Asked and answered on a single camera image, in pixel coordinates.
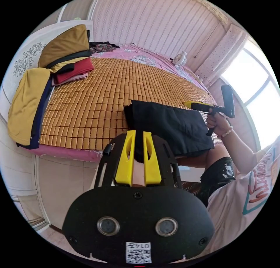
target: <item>window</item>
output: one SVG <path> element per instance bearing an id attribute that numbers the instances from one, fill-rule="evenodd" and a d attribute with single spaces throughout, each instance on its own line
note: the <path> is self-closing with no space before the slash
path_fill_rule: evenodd
<path id="1" fill-rule="evenodd" d="M 273 143 L 280 134 L 280 89 L 261 49 L 248 40 L 221 78 L 231 85 L 250 114 L 260 147 Z"/>

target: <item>red cloth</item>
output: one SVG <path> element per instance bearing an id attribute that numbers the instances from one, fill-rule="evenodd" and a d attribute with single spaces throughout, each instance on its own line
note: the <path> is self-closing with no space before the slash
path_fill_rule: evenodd
<path id="1" fill-rule="evenodd" d="M 74 70 L 67 73 L 62 73 L 54 76 L 54 83 L 56 85 L 61 84 L 67 79 L 72 78 L 73 76 L 88 73 L 94 69 L 94 66 L 91 63 L 90 58 L 83 59 L 74 64 Z"/>

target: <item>mustard yellow cloth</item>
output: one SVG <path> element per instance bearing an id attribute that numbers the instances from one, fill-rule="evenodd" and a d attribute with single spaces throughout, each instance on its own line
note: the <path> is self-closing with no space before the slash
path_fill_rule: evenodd
<path id="1" fill-rule="evenodd" d="M 44 47 L 38 67 L 45 68 L 57 59 L 89 48 L 87 27 L 84 24 L 77 25 L 66 30 Z"/>
<path id="2" fill-rule="evenodd" d="M 33 120 L 40 99 L 51 73 L 56 73 L 66 64 L 76 63 L 87 57 L 79 57 L 56 64 L 51 69 L 27 70 L 19 82 L 8 113 L 8 134 L 17 143 L 28 146 Z"/>

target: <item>navy blue cloth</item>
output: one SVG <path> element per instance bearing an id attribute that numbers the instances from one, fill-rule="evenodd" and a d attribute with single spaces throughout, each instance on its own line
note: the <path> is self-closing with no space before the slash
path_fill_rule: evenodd
<path id="1" fill-rule="evenodd" d="M 48 98 L 50 96 L 52 88 L 53 88 L 52 87 L 52 77 L 50 76 L 50 78 L 46 84 L 46 87 L 43 91 L 43 94 L 41 96 L 37 111 L 35 113 L 35 117 L 34 117 L 33 124 L 32 124 L 32 129 L 31 129 L 31 135 L 30 135 L 30 145 L 23 146 L 19 143 L 16 143 L 17 146 L 21 146 L 26 149 L 39 148 L 39 139 L 41 136 L 41 125 L 42 125 L 43 115 L 45 113 L 46 102 L 48 102 Z"/>

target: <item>floral pattern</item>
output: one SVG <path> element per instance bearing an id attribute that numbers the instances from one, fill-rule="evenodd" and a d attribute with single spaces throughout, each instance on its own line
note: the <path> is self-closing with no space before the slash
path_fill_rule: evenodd
<path id="1" fill-rule="evenodd" d="M 185 78 L 186 80 L 188 80 L 190 82 L 193 82 L 191 80 L 190 76 L 184 70 L 182 70 L 181 68 L 179 68 L 179 67 L 176 68 L 176 71 L 181 77 Z"/>
<path id="2" fill-rule="evenodd" d="M 42 53 L 45 43 L 39 42 L 34 44 L 27 52 L 23 53 L 23 58 L 15 61 L 13 75 L 15 77 L 21 76 L 26 70 L 30 69 L 33 65 L 33 56 Z"/>
<path id="3" fill-rule="evenodd" d="M 141 64 L 146 64 L 149 66 L 153 66 L 156 67 L 156 61 L 153 58 L 149 58 L 143 55 L 138 55 L 138 56 L 134 56 L 131 61 L 137 62 L 137 63 L 141 63 Z"/>
<path id="4" fill-rule="evenodd" d="M 99 52 L 112 52 L 116 48 L 111 46 L 110 44 L 97 44 L 95 47 L 91 47 L 91 53 L 99 53 Z"/>
<path id="5" fill-rule="evenodd" d="M 132 49 L 124 49 L 125 52 L 136 52 L 135 50 Z"/>
<path id="6" fill-rule="evenodd" d="M 103 54 L 104 54 L 104 52 L 98 52 L 98 53 L 93 53 L 91 56 L 96 57 L 96 58 L 100 58 Z"/>

